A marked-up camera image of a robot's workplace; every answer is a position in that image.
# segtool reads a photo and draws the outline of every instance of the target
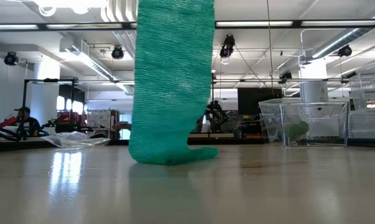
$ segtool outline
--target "green object in bin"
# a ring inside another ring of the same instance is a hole
[[[187,145],[210,95],[214,0],[140,0],[137,21],[132,158],[177,165],[216,157],[216,148]]]
[[[289,141],[296,141],[300,136],[303,136],[310,130],[309,124],[305,121],[300,121],[297,124],[289,124],[285,127],[285,135]]]

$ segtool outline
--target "floor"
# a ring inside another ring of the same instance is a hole
[[[0,223],[375,224],[375,149],[218,148],[174,167],[122,146],[0,153]]]

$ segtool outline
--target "pillar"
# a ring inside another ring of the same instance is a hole
[[[300,66],[300,78],[328,78],[325,58]],[[300,97],[305,103],[328,102],[327,82],[306,82],[300,85]]]
[[[33,79],[60,78],[60,65],[54,61],[46,61],[34,64]],[[31,116],[41,125],[48,120],[57,117],[58,85],[56,84],[32,84],[30,93]]]

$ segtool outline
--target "ceiling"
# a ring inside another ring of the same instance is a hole
[[[39,14],[34,2],[10,2],[0,0],[0,22],[28,23],[28,22],[103,22],[100,9],[91,9],[84,15],[75,14],[71,9],[59,9],[52,17],[43,17]],[[375,12],[375,0],[269,0],[270,19],[368,19]],[[216,20],[267,20],[267,3],[265,0],[215,0]],[[328,42],[343,30],[307,30],[303,35],[303,48],[314,49]],[[217,56],[226,34],[233,34],[236,47],[229,64],[220,63]],[[302,48],[300,41],[301,30],[282,29],[271,30],[216,30],[213,43],[213,69],[218,78],[254,78],[252,71],[259,78],[269,78],[274,72],[276,77],[281,71],[276,68],[286,61],[289,56]],[[111,51],[114,45],[119,44],[118,39],[110,31],[94,32],[17,32],[0,33],[0,44],[35,44],[54,56],[61,59],[65,67],[62,77],[78,77],[80,80],[97,80],[103,77],[97,75],[92,69],[78,61],[70,61],[60,53],[60,39],[65,36],[82,39],[90,46],[90,55],[101,62],[110,70],[131,71],[134,69],[133,59],[126,56],[122,60],[113,60]],[[375,30],[350,43],[353,54],[375,46]],[[365,68],[369,62],[375,60],[375,49],[359,57],[349,59],[339,65],[339,59],[328,57],[328,76],[334,77],[341,72],[354,68]],[[297,76],[298,66],[288,68]],[[119,79],[126,79],[122,72],[116,73]],[[234,88],[237,83],[222,83],[216,87]],[[239,84],[244,87],[252,84]],[[90,85],[90,91],[121,91],[116,86]]]

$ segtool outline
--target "cap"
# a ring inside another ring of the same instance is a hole
[[[30,108],[28,107],[23,107],[23,108],[19,108],[19,109],[14,109],[15,111],[24,111],[24,112],[27,112],[27,113],[31,113],[31,110]]]

